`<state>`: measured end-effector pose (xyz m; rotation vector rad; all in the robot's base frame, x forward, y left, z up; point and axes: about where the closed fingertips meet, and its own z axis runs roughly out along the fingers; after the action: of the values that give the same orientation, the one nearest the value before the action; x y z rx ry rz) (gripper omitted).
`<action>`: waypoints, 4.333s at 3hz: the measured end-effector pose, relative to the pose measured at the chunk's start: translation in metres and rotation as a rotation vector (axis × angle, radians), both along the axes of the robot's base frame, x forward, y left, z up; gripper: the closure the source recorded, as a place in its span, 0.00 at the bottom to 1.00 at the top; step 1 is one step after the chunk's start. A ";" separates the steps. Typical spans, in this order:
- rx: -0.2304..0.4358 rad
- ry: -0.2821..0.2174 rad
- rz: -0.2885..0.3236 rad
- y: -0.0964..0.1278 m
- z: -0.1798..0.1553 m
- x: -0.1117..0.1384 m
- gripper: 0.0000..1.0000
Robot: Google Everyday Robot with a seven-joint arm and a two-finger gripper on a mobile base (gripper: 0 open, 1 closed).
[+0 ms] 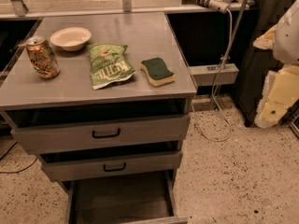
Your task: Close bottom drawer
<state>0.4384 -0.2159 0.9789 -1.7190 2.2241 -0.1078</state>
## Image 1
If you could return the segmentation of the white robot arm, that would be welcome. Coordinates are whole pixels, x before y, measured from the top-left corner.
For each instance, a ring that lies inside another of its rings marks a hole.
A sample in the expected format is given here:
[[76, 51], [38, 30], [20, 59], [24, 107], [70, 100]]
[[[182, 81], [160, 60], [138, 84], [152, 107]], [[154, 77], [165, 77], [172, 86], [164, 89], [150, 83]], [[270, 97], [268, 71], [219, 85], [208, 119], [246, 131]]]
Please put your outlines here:
[[254, 119], [258, 127], [269, 128], [299, 100], [299, 0], [276, 25], [256, 38], [253, 46], [273, 50], [273, 57], [283, 63], [277, 72], [268, 72]]

